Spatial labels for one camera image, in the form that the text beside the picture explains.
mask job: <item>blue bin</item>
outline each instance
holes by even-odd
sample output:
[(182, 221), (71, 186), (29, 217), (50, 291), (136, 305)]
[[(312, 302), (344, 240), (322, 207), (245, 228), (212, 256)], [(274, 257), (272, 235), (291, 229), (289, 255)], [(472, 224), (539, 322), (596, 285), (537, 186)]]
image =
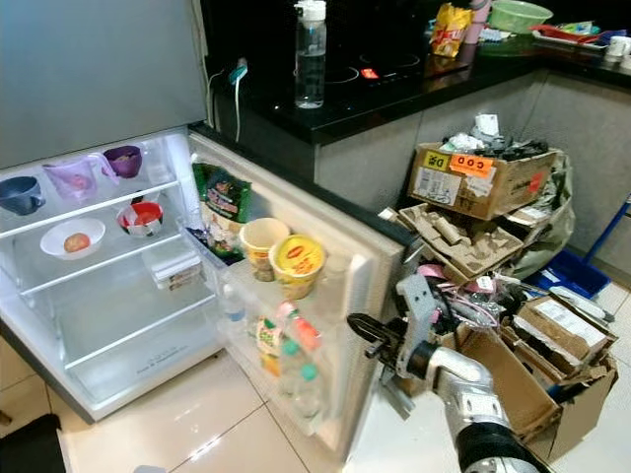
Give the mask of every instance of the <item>blue bin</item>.
[(609, 281), (602, 271), (567, 249), (557, 254), (545, 268), (526, 279), (527, 283), (541, 289), (563, 286), (588, 299), (599, 293)]

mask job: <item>red indicator light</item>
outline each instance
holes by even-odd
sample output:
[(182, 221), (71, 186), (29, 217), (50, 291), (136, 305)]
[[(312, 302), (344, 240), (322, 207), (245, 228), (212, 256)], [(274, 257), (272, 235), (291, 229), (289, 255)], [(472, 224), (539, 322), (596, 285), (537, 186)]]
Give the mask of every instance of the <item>red indicator light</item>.
[(375, 69), (371, 69), (370, 67), (367, 67), (366, 69), (362, 69), (360, 72), (362, 73), (362, 77), (364, 79), (371, 79), (371, 80), (379, 79), (379, 76), (375, 72)]

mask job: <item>yellow cup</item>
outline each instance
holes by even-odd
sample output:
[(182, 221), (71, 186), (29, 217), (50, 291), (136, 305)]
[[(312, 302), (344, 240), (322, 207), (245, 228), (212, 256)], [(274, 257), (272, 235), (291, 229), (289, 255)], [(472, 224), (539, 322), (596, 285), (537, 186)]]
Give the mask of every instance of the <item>yellow cup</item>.
[(296, 301), (314, 288), (317, 273), (324, 265), (324, 250), (309, 236), (291, 235), (272, 246), (269, 261), (283, 296)]
[(289, 236), (289, 228), (280, 220), (265, 218), (242, 226), (239, 239), (244, 246), (252, 275), (258, 281), (273, 281), (274, 271), (269, 263), (269, 250), (277, 241)]

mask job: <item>refrigerator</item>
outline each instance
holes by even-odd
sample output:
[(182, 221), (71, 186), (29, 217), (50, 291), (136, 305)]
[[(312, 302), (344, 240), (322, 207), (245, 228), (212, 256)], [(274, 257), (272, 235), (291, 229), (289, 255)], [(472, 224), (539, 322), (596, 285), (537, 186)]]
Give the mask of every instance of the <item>refrigerator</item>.
[[(143, 150), (138, 175), (115, 184), (97, 164), (92, 174), (97, 194), (80, 203), (64, 200), (44, 170), (122, 145)], [(387, 230), (375, 230), (340, 210), (342, 203), (325, 191), (316, 190), (323, 198), (317, 197), (243, 154), (180, 127), (3, 169), (0, 181), (34, 177), (45, 203), (25, 216), (0, 209), (2, 332), (88, 422), (226, 348), (257, 390), (300, 432), (318, 436), (344, 457), (369, 401), (375, 371), (345, 316), (384, 316), (405, 245), (385, 235)], [(200, 219), (191, 157), (251, 182), (249, 219), (279, 219), (292, 233), (318, 241), (328, 255), (348, 261), (343, 297), (332, 318), (324, 321), (317, 312), (317, 283), (295, 302), (322, 340), (310, 353), (324, 381), (325, 407), (313, 418), (296, 411), (292, 398), (280, 392), (279, 378), (262, 366), (254, 337), (235, 330), (225, 315), (227, 284), (243, 301), (249, 319), (271, 318), (284, 297), (278, 282), (255, 280), (246, 259), (227, 266), (186, 230)], [(163, 223), (155, 235), (134, 237), (122, 230), (116, 216), (141, 196), (162, 206)], [(105, 224), (93, 254), (68, 261), (42, 250), (50, 229), (86, 218)], [(147, 255), (191, 252), (202, 272), (179, 288), (161, 289)]]
[[(0, 206), (3, 337), (89, 423), (226, 349), (307, 441), (345, 459), (377, 376), (345, 317), (393, 316), (392, 288), (404, 276), (408, 236), (205, 125), (187, 126), (204, 117), (205, 100), (188, 1), (62, 3), (67, 8), (13, 2), (0, 12), (0, 122), (3, 138), (11, 138), (0, 145), (0, 187), (14, 177), (38, 186), (25, 196), (27, 215)], [(112, 33), (112, 23), (125, 34)], [(86, 82), (95, 74), (112, 79)], [(142, 164), (133, 177), (111, 178), (99, 157), (122, 146), (141, 150)], [(311, 354), (324, 386), (324, 407), (314, 417), (297, 413), (278, 377), (262, 366), (254, 338), (225, 315), (227, 286), (249, 319), (270, 316), (284, 297), (277, 282), (255, 280), (246, 260), (227, 266), (186, 229), (200, 225), (203, 205), (193, 161), (251, 183), (249, 220), (274, 217), (348, 262), (343, 295), (327, 321), (318, 314), (317, 282), (296, 302), (322, 340)], [(92, 194), (63, 195), (49, 171), (65, 163), (81, 163)], [(119, 213), (138, 201), (162, 207), (158, 232), (134, 237), (120, 227)], [(67, 260), (43, 250), (53, 228), (83, 219), (105, 229), (92, 254)], [(197, 268), (186, 284), (165, 287), (153, 264), (164, 255)]]

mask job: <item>metal robot arm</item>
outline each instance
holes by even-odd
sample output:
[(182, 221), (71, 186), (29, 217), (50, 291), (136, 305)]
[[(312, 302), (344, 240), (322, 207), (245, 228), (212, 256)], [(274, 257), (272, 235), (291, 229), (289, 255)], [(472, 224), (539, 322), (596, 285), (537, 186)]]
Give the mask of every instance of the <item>metal robot arm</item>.
[(366, 350), (401, 377), (424, 379), (445, 402), (445, 413), (464, 473), (548, 473), (517, 439), (482, 364), (428, 341), (436, 301), (425, 278), (414, 274), (396, 285), (403, 318), (382, 324), (365, 314), (348, 316), (351, 328), (373, 343)]

